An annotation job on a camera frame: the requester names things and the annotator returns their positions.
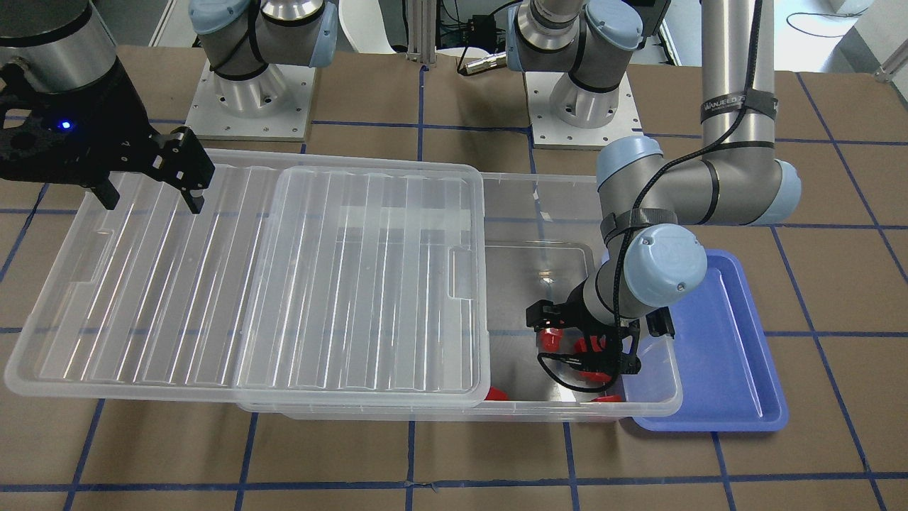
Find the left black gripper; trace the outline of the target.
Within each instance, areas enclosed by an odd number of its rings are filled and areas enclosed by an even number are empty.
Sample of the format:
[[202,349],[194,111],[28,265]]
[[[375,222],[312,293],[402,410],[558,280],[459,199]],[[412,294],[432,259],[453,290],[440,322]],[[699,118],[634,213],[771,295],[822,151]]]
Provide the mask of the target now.
[[607,317],[596,318],[584,302],[584,284],[578,285],[567,301],[554,304],[541,299],[526,308],[526,325],[535,332],[543,328],[577,328],[582,337],[598,336],[606,344],[604,353],[538,353],[536,360],[548,375],[555,373],[547,367],[545,359],[566,363],[574,370],[606,370],[613,375],[638,374],[640,324],[635,319],[626,326],[614,324],[614,314],[607,309]]

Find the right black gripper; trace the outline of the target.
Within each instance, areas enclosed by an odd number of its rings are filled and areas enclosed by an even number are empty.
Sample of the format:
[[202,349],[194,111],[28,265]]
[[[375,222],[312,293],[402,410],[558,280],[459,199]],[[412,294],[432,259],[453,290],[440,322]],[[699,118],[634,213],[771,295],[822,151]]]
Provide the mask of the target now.
[[186,126],[163,135],[150,119],[120,60],[94,83],[68,92],[39,92],[26,80],[25,62],[2,67],[2,113],[26,110],[19,126],[2,129],[3,179],[93,189],[106,210],[118,190],[111,172],[139,172],[179,189],[193,214],[215,166]]

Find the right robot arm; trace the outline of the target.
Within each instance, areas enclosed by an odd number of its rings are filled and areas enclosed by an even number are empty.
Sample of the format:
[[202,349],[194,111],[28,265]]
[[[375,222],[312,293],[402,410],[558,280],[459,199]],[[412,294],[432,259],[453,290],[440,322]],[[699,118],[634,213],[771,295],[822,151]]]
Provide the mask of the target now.
[[201,212],[213,162],[189,127],[152,126],[90,1],[4,1],[1,51],[2,114],[26,112],[2,129],[3,179],[75,185],[113,209],[111,173],[139,172]]

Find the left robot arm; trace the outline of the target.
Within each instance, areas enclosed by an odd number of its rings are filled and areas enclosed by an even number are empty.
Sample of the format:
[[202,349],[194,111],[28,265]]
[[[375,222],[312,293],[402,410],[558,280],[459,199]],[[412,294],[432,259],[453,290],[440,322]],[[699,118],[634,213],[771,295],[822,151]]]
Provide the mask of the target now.
[[[561,304],[526,310],[536,332],[577,328],[586,350],[539,353],[616,380],[638,371],[639,321],[681,300],[707,271],[692,224],[774,224],[801,195],[797,171],[775,156],[772,4],[702,3],[702,147],[669,159],[648,136],[607,143],[597,194],[607,261]],[[644,23],[623,1],[522,1],[510,7],[506,61],[517,72],[558,72],[552,113],[577,128],[613,119],[619,85]]]

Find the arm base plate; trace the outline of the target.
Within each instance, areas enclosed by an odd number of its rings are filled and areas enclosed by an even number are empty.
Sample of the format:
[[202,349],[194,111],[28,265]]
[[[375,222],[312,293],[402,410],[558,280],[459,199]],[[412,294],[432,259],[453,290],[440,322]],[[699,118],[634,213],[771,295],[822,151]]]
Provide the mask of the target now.
[[525,72],[524,81],[536,148],[599,150],[644,133],[627,75],[602,94],[580,89],[564,72]]
[[314,68],[270,65],[231,81],[205,62],[185,123],[201,140],[304,142],[315,84]]

